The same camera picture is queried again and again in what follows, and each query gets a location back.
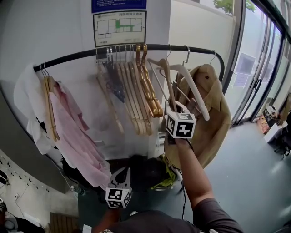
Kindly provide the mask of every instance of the beige jacket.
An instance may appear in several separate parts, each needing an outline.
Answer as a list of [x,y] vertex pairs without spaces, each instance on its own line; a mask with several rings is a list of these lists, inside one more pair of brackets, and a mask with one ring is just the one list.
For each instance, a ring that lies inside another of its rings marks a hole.
[[[197,122],[193,138],[190,140],[199,163],[205,168],[215,157],[231,126],[231,113],[222,94],[221,83],[211,65],[199,66],[191,70],[190,75],[193,77],[210,116],[209,121],[205,121],[203,116],[194,110]],[[194,98],[187,81],[181,75],[178,76],[177,86],[189,99]],[[175,99],[189,107],[189,102],[177,90]],[[170,162],[180,168],[177,146],[168,145],[168,141],[165,139],[164,150]]]

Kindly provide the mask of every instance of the clothes rack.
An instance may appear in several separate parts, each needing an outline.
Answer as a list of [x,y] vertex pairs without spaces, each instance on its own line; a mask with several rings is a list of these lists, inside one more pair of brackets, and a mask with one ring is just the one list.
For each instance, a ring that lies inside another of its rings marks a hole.
[[[120,52],[125,52],[125,51],[129,52],[130,49],[128,46],[129,45],[121,45]],[[96,56],[96,50],[97,50],[98,55],[107,54],[107,48],[112,48],[113,53],[119,52],[119,46],[107,46],[107,47],[102,47],[102,48],[95,48],[95,49],[91,49],[91,50],[82,51],[82,52],[66,55],[63,57],[59,57],[59,58],[56,58],[56,59],[51,60],[51,61],[47,61],[45,63],[38,65],[38,66],[35,66],[34,70],[35,70],[35,72],[40,71],[41,65],[43,68],[48,68],[51,66],[61,64],[63,62],[72,61],[72,60],[80,59],[83,57]],[[147,44],[147,49],[148,50],[157,50],[157,51],[170,51],[170,50],[171,51],[185,51],[185,52],[188,51],[187,46],[158,45],[158,44]],[[190,49],[190,52],[203,53],[203,54],[213,54],[213,55],[215,55],[215,57],[218,58],[218,60],[220,62],[220,66],[221,66],[220,74],[219,74],[219,80],[221,82],[223,75],[224,75],[224,69],[225,69],[222,57],[214,50],[195,48],[195,47],[189,47],[189,49]]]

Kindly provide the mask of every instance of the door frame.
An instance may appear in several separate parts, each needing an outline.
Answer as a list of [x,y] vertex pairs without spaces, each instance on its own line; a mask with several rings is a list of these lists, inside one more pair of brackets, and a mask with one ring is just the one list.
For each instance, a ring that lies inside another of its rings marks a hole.
[[265,34],[263,38],[263,44],[262,44],[262,49],[261,49],[261,54],[258,60],[258,66],[256,67],[256,71],[253,76],[253,80],[251,81],[250,86],[248,87],[248,91],[246,92],[239,108],[237,109],[236,113],[234,114],[232,120],[231,120],[231,125],[235,124],[242,112],[244,111],[254,89],[256,88],[257,85],[257,80],[259,79],[261,75],[261,71],[263,69],[265,60],[266,60],[266,55],[268,51],[268,45],[270,42],[270,34],[271,34],[271,20],[267,17],[266,18],[266,28],[265,28]]
[[262,108],[262,106],[263,106],[263,104],[264,104],[266,98],[268,97],[268,94],[272,88],[272,85],[276,79],[276,76],[277,76],[277,73],[278,73],[278,70],[279,70],[279,67],[281,64],[281,60],[283,57],[283,53],[284,53],[285,40],[286,40],[286,33],[283,32],[283,33],[281,33],[280,47],[279,47],[279,51],[278,51],[278,55],[277,55],[277,59],[276,59],[276,63],[275,63],[273,72],[271,74],[271,77],[270,77],[270,80],[267,84],[267,87],[266,87],[261,99],[259,100],[259,103],[257,104],[256,108],[254,109],[254,111],[250,117],[251,122],[256,118],[259,110]]
[[[269,43],[270,43],[270,37],[271,37],[271,26],[273,25],[273,35],[272,35],[272,40],[271,40],[271,46],[269,46]],[[247,113],[248,109],[250,108],[253,100],[255,99],[256,95],[257,95],[257,92],[259,91],[260,87],[261,87],[261,83],[262,83],[262,80],[267,72],[267,69],[268,69],[268,66],[269,66],[269,63],[270,63],[270,59],[271,59],[271,55],[272,55],[272,52],[273,52],[273,47],[274,47],[274,42],[275,42],[275,35],[276,35],[276,26],[274,23],[271,22],[271,25],[270,25],[270,33],[269,33],[269,38],[268,38],[268,42],[267,42],[267,50],[266,50],[266,54],[268,54],[268,48],[270,48],[270,51],[269,51],[269,54],[266,58],[266,62],[263,64],[263,68],[261,70],[261,73],[258,75],[258,79],[256,82],[257,85],[254,87],[254,89],[252,90],[251,92],[251,95],[252,95],[252,98],[250,101],[248,101],[248,106],[247,108],[245,109],[244,113],[242,114],[241,118],[239,120],[236,121],[236,124],[239,125],[240,122],[242,121],[242,119],[250,119],[251,117],[245,117],[245,114]]]
[[231,42],[231,50],[226,65],[226,71],[224,73],[221,85],[222,93],[225,95],[226,90],[232,78],[232,74],[235,69],[236,61],[241,49],[241,40],[244,33],[244,25],[246,18],[246,1],[236,0],[233,1],[233,18],[236,19],[235,29]]
[[[281,0],[282,15],[285,19],[288,17],[289,25],[291,25],[291,7],[290,7],[290,4],[287,4],[287,8],[286,8],[285,4],[283,4],[283,3],[284,3],[284,0]],[[285,40],[284,53],[285,53],[284,56],[288,59],[288,63],[287,63],[286,70],[285,70],[283,78],[282,78],[282,82],[280,83],[280,86],[279,86],[278,91],[276,92],[274,98],[271,100],[270,105],[273,105],[276,98],[278,97],[280,90],[281,90],[281,88],[284,84],[284,81],[286,79],[287,73],[289,71],[289,67],[290,67],[290,63],[291,63],[291,45],[290,45],[288,40]]]

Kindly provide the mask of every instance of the white wall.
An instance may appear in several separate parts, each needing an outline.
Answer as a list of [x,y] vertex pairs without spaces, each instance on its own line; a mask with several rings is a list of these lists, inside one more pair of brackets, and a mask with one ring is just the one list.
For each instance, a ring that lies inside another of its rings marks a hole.
[[[192,47],[215,50],[227,63],[229,49],[234,30],[232,17],[216,10],[200,5],[193,1],[172,0],[169,43],[172,45],[188,45]],[[170,64],[182,64],[187,57],[186,52],[172,51],[168,61]],[[185,66],[189,69],[210,63],[214,55],[190,53],[188,63]],[[220,63],[215,58],[211,64],[216,74],[220,73]],[[176,73],[171,73],[172,81]]]
[[[147,43],[168,43],[170,8],[170,0],[147,1]],[[13,90],[20,73],[30,62],[40,64],[94,48],[91,0],[15,0],[10,9],[0,10],[9,11],[5,21],[0,23],[4,23],[0,40],[1,85],[13,112],[26,127],[27,119],[13,103]],[[165,57],[165,54],[149,52],[149,56],[155,59]],[[71,91],[83,111],[92,139],[105,142],[107,147],[103,151],[106,158],[146,154],[149,147],[150,153],[153,153],[157,129],[150,139],[136,136],[121,105],[117,111],[125,126],[125,135],[121,135],[112,124],[108,107],[95,80],[97,69],[94,57],[56,65],[47,71]],[[58,151],[49,154],[59,158]]]

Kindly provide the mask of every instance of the gray t-shirt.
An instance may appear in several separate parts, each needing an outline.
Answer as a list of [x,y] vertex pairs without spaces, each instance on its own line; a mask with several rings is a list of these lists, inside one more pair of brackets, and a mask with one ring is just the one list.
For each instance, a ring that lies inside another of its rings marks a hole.
[[113,233],[199,233],[210,230],[243,233],[238,223],[222,210],[214,198],[205,199],[194,207],[193,224],[172,218],[161,211],[150,210],[112,224],[109,230]]

